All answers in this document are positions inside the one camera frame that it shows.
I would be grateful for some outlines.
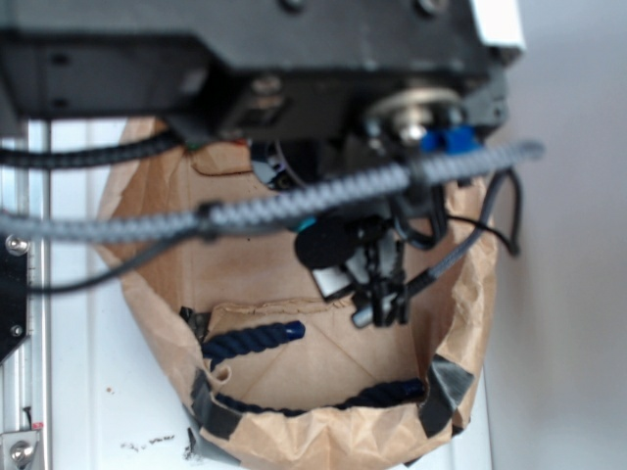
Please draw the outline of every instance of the black cable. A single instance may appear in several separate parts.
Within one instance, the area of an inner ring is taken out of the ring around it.
[[[126,274],[128,271],[137,269],[139,266],[147,263],[148,261],[158,257],[170,248],[178,245],[180,242],[191,238],[194,235],[193,232],[179,233],[173,237],[165,240],[160,240],[150,245],[148,248],[140,251],[132,258],[123,261],[118,266],[109,269],[94,277],[87,278],[82,281],[74,282],[71,284],[63,284],[59,286],[25,286],[18,282],[12,282],[6,279],[0,280],[0,291],[5,294],[14,295],[36,295],[36,296],[54,296],[60,294],[69,294],[83,289],[89,289],[91,287],[102,284],[103,282],[120,277]]]
[[[131,160],[157,156],[183,141],[171,130],[131,144],[74,152],[32,153],[0,149],[0,165],[32,169],[73,169],[115,165]]]
[[[483,223],[483,222],[481,222],[479,220],[475,220],[474,218],[459,217],[457,215],[449,215],[448,219],[449,220],[455,220],[457,222],[469,223],[471,225],[474,225],[475,227],[480,228],[481,230],[483,230],[485,232],[493,234],[506,247],[507,252],[510,255],[512,255],[513,257],[518,255],[518,249],[515,246],[512,245],[511,240],[509,240],[509,238],[501,230],[498,230],[498,229],[496,229],[494,227],[491,227],[490,225],[486,225],[485,223]]]
[[[483,201],[481,208],[481,214],[479,215],[479,222],[482,225],[487,225],[494,208],[497,196],[505,180],[509,178],[514,186],[514,219],[512,222],[510,242],[517,246],[518,229],[520,227],[520,218],[522,213],[522,189],[520,187],[520,181],[516,176],[513,169],[507,169],[495,173]],[[440,262],[436,265],[429,267],[415,276],[410,282],[408,282],[408,295],[414,297],[422,292],[428,286],[438,280],[446,271],[448,271],[453,265],[455,265],[470,248],[475,244],[477,240],[483,234],[484,229],[477,225],[475,229],[468,235],[465,240],[453,248]]]

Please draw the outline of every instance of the metal frame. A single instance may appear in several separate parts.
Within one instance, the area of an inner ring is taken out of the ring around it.
[[[32,122],[25,139],[6,139],[3,145],[44,151],[50,148],[50,126]],[[41,171],[0,168],[0,204],[3,208],[36,216],[50,214],[50,175]],[[28,251],[28,279],[34,285],[48,282],[48,242],[35,241]],[[33,446],[35,457],[26,468],[51,468],[50,303],[30,297],[27,303],[27,337],[0,367],[2,391],[3,469],[11,468],[6,447],[12,441]]]

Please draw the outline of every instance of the wire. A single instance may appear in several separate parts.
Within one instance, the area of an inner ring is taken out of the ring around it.
[[[514,246],[517,246],[517,233],[520,226],[520,216],[522,208],[522,193],[519,186],[519,180],[512,169],[499,171],[493,176],[492,180],[490,181],[490,185],[488,186],[488,190],[486,191],[486,196],[483,202],[483,206],[481,208],[481,214],[479,215],[478,222],[480,222],[481,225],[484,226],[488,224],[488,220],[492,213],[492,209],[494,208],[494,204],[496,202],[499,191],[507,178],[512,181],[514,187],[516,188],[514,203],[515,214],[512,224],[511,239],[513,240],[512,243],[514,244]],[[438,280],[446,271],[448,271],[460,259],[464,257],[464,255],[470,250],[475,242],[479,240],[483,232],[483,227],[477,224],[477,226],[470,233],[470,235],[468,235],[461,243],[453,248],[442,260],[440,260],[440,262],[432,267],[425,269],[420,274],[415,276],[410,282],[408,282],[408,295],[410,297],[413,297],[422,292],[431,284],[433,284],[436,280]]]
[[[2,279],[0,280],[0,291],[7,294],[10,293],[11,295],[54,296],[89,289],[111,279],[118,278],[131,270],[137,269],[191,236],[193,236],[193,232],[179,233],[165,240],[160,240],[150,247],[142,250],[134,257],[123,261],[118,266],[82,281],[59,286],[35,287],[25,286],[19,282]]]
[[[157,156],[182,143],[183,141],[176,134],[171,130],[166,130],[140,142],[75,152],[32,153],[0,149],[0,165],[48,170],[115,165]]]
[[[463,158],[413,158],[407,166],[388,164],[356,174],[323,181],[277,196],[244,202],[202,205],[183,211],[129,219],[40,220],[0,212],[0,233],[24,239],[84,243],[130,243],[167,239],[195,230],[206,239],[218,235],[245,235],[290,226],[313,214],[402,193],[411,185],[432,187],[511,167],[542,156],[544,147],[520,142],[498,149],[470,152]]]
[[[449,220],[455,220],[457,222],[465,222],[465,223],[470,223],[472,225],[474,225],[475,227],[480,228],[481,230],[491,233],[493,234],[495,237],[497,237],[499,239],[499,241],[506,247],[507,252],[512,255],[513,257],[517,256],[519,254],[519,250],[514,247],[511,243],[511,240],[509,240],[509,238],[500,230],[491,227],[489,225],[486,225],[485,223],[479,221],[479,220],[475,220],[473,218],[468,218],[468,217],[459,217],[457,215],[449,215],[448,216]]]

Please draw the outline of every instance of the gray braided cable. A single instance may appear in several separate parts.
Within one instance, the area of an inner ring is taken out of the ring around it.
[[[525,160],[537,160],[543,154],[542,144],[523,141],[456,158],[440,155],[412,159],[409,168],[387,164],[272,198],[216,206],[210,212],[210,220],[221,234],[241,233],[245,227],[284,225],[344,204],[401,193],[413,180],[431,187],[506,169]]]
[[[412,159],[407,167],[387,164],[278,196],[215,204],[199,212],[177,212],[111,220],[40,220],[0,212],[0,233],[21,238],[85,243],[163,240],[183,232],[213,235],[254,233],[343,205],[402,193],[412,184],[425,187],[506,169],[542,157],[542,144],[524,141],[482,149],[463,157]]]
[[[198,227],[194,212],[111,220],[50,220],[0,214],[0,233],[65,242],[133,243],[164,240]]]

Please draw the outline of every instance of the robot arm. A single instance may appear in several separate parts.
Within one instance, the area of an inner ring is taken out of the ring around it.
[[[143,231],[136,221],[55,225],[0,215],[11,233],[165,239],[153,256],[188,236],[289,228],[321,295],[353,294],[356,325],[386,326],[407,322],[409,298],[489,230],[504,180],[519,193],[510,168],[542,153],[536,144],[482,150],[506,120],[505,69],[523,49],[513,0],[0,4],[0,135],[17,132],[23,118],[155,115],[171,131],[149,145],[43,160],[113,163],[179,143],[247,139],[256,175],[281,193],[144,220]],[[405,245],[429,250],[447,233],[444,185],[493,171],[472,235],[406,281]],[[417,217],[429,233],[410,226]]]

